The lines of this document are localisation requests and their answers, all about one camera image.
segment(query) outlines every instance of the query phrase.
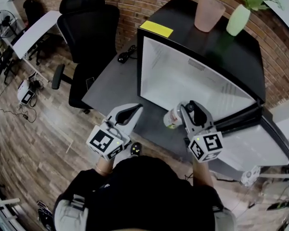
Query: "yellow paper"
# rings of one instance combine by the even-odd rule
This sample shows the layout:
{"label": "yellow paper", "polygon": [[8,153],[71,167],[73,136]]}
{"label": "yellow paper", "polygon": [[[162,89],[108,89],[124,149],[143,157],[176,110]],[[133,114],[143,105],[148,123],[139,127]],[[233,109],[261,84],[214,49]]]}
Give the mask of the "yellow paper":
{"label": "yellow paper", "polygon": [[172,29],[162,26],[160,24],[154,23],[152,21],[145,21],[140,28],[143,28],[145,30],[154,32],[156,34],[160,34],[161,36],[164,36],[168,38],[170,34],[173,32]]}

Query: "light green vase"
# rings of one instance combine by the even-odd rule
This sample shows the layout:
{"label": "light green vase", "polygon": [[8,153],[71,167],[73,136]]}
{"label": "light green vase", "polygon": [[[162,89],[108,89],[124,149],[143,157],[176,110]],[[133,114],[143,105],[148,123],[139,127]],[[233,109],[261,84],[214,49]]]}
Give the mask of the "light green vase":
{"label": "light green vase", "polygon": [[232,13],[228,25],[227,25],[227,32],[232,35],[236,36],[239,34],[240,31],[246,26],[247,21],[250,18],[250,10],[245,8],[242,4],[240,4]]}

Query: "pink cup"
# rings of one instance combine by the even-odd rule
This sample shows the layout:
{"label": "pink cup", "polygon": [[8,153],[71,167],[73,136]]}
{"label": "pink cup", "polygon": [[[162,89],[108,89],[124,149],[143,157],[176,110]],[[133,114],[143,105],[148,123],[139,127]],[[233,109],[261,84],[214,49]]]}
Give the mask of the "pink cup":
{"label": "pink cup", "polygon": [[225,6],[217,0],[199,0],[195,16],[195,27],[200,31],[210,32],[225,10]]}

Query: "chair armrest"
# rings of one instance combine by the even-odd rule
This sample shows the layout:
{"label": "chair armrest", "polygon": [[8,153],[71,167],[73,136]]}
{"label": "chair armrest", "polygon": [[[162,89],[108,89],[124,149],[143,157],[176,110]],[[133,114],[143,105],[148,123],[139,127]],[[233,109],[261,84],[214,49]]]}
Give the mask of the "chair armrest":
{"label": "chair armrest", "polygon": [[59,89],[64,68],[65,68],[64,64],[60,64],[59,66],[57,66],[56,71],[53,75],[52,89],[54,89],[54,90]]}

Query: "chair headrest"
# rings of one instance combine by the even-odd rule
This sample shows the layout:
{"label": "chair headrest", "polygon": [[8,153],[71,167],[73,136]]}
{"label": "chair headrest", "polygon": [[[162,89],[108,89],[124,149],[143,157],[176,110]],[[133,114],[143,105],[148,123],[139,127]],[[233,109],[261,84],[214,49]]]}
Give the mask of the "chair headrest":
{"label": "chair headrest", "polygon": [[62,0],[59,11],[61,14],[99,8],[105,5],[105,0]]}

